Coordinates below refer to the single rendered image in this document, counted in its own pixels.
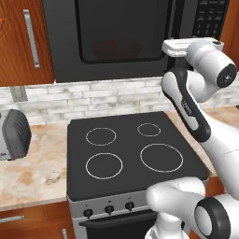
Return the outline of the black hob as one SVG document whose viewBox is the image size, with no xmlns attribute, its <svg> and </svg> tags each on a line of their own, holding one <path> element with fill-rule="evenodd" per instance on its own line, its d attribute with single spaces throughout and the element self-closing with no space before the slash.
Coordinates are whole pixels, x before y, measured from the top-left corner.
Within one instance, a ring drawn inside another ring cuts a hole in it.
<svg viewBox="0 0 239 239">
<path fill-rule="evenodd" d="M 145 190 L 209 170 L 163 112 L 73 119 L 67 126 L 67 193 L 81 201 Z"/>
</svg>

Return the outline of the brown wooden base cupboard door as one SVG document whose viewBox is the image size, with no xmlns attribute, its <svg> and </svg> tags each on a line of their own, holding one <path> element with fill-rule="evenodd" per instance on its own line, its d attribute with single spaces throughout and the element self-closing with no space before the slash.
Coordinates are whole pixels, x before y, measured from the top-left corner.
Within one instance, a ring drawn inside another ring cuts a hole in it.
<svg viewBox="0 0 239 239">
<path fill-rule="evenodd" d="M 67 239 L 75 239 L 75 234 L 70 223 L 32 229 L 1 230 L 0 239 L 63 239 L 63 229 L 66 229 Z"/>
</svg>

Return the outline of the dark red bowl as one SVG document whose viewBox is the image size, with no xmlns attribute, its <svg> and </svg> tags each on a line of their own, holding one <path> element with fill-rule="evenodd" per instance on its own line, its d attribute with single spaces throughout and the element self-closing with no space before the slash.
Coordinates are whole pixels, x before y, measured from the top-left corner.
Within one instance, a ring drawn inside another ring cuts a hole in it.
<svg viewBox="0 0 239 239">
<path fill-rule="evenodd" d="M 98 60 L 132 60 L 139 56 L 142 46 L 134 40 L 98 41 L 92 46 Z"/>
</svg>

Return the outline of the brown wooden drawer front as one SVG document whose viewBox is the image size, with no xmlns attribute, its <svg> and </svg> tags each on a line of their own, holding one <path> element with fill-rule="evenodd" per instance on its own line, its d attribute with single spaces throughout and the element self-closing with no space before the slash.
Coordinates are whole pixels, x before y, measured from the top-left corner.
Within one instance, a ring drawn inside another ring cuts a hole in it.
<svg viewBox="0 0 239 239">
<path fill-rule="evenodd" d="M 0 232 L 34 229 L 57 224 L 72 225 L 68 202 L 42 204 L 21 209 L 0 212 L 0 218 L 23 217 L 0 223 Z"/>
</svg>

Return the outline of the black oven door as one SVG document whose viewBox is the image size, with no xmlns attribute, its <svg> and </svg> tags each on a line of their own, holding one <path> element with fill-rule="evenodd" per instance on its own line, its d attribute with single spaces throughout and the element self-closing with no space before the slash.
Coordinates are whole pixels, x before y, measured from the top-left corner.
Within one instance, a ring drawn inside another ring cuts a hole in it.
<svg viewBox="0 0 239 239">
<path fill-rule="evenodd" d="M 145 239 L 148 229 L 155 221 L 156 219 L 148 219 L 102 229 L 85 228 L 88 239 Z"/>
</svg>

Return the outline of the grey wall socket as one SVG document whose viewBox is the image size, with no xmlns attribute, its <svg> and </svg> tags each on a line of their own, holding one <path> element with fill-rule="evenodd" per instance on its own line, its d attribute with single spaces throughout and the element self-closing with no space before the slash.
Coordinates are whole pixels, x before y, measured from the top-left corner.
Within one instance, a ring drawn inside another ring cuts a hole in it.
<svg viewBox="0 0 239 239">
<path fill-rule="evenodd" d="M 26 90 L 23 86 L 10 87 L 10 93 L 15 103 L 28 101 Z"/>
</svg>

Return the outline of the grey toaster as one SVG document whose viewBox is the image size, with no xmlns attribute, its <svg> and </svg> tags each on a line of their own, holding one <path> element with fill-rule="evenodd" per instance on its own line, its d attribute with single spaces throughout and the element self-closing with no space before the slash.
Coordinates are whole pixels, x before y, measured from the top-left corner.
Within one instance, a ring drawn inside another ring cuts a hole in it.
<svg viewBox="0 0 239 239">
<path fill-rule="evenodd" d="M 31 137 L 28 120 L 20 110 L 0 110 L 0 161 L 24 158 Z"/>
</svg>

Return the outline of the brown wooden base cupboard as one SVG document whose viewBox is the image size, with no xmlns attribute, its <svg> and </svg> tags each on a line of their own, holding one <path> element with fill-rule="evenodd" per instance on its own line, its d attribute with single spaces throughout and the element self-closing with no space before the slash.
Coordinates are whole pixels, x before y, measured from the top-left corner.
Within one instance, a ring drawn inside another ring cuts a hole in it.
<svg viewBox="0 0 239 239">
<path fill-rule="evenodd" d="M 213 197 L 224 193 L 224 186 L 217 176 L 212 176 L 205 181 L 205 196 Z"/>
</svg>

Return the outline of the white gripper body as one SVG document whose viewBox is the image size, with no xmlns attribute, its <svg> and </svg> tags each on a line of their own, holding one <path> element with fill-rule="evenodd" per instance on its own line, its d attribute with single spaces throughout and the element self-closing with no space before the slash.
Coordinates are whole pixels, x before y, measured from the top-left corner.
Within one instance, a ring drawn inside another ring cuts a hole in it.
<svg viewBox="0 0 239 239">
<path fill-rule="evenodd" d="M 195 42 L 211 44 L 214 41 L 212 37 L 193 37 L 180 39 L 166 39 L 162 43 L 162 51 L 173 58 L 181 58 L 187 55 L 188 47 Z"/>
</svg>

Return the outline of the silver oven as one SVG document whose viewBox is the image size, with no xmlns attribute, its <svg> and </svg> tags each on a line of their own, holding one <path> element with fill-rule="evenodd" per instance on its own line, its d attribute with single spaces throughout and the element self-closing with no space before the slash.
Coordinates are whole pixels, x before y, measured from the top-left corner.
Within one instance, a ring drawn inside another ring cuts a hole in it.
<svg viewBox="0 0 239 239">
<path fill-rule="evenodd" d="M 88 239 L 87 229 L 83 226 L 79 226 L 79 222 L 150 210 L 147 206 L 145 195 L 146 192 L 143 190 L 75 202 L 71 199 L 68 199 L 75 238 Z M 125 208 L 125 204 L 128 202 L 134 203 L 134 208 L 132 211 L 129 211 Z M 105 207 L 108 205 L 114 206 L 114 211 L 111 215 L 108 215 L 105 212 Z M 91 209 L 93 211 L 93 214 L 90 218 L 83 216 L 83 212 L 86 209 Z"/>
</svg>

